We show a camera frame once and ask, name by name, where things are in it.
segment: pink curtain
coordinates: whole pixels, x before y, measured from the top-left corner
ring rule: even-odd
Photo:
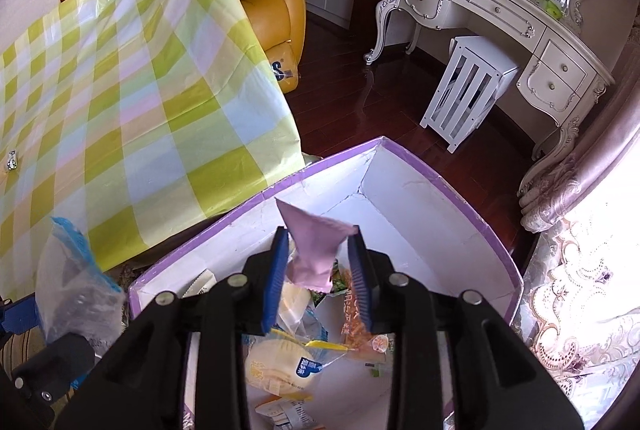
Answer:
[[[521,224],[543,232],[569,213],[604,179],[640,133],[640,16],[613,71],[616,85],[604,110],[574,151],[547,170],[520,199]]]
[[[640,143],[551,229],[524,274],[513,330],[592,428],[640,361]]]

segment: dark wood floor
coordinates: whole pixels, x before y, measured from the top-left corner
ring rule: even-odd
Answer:
[[[519,147],[492,117],[455,153],[419,123],[444,66],[390,49],[372,66],[370,46],[311,17],[299,66],[300,84],[286,95],[306,153],[328,156],[377,136],[387,136],[443,176],[494,229],[524,268],[533,235],[520,226],[516,191],[531,165],[530,147]]]

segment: lace curtain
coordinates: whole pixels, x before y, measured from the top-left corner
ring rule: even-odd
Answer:
[[[640,360],[640,143],[540,235],[514,320],[591,429]]]

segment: plaid tablecloth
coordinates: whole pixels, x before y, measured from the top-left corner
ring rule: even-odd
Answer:
[[[0,129],[3,298],[51,215],[108,269],[303,166],[239,0],[66,0],[2,54]]]

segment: dressing table drawer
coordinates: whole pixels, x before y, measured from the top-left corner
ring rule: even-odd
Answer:
[[[531,57],[517,87],[527,102],[551,116],[558,125],[580,100],[571,87],[535,56]]]
[[[596,75],[594,68],[551,29],[546,30],[536,51],[540,60],[580,97]]]
[[[496,25],[533,52],[546,26],[510,0],[453,0]]]
[[[447,0],[402,0],[400,7],[424,26],[436,28],[445,18],[450,4]]]

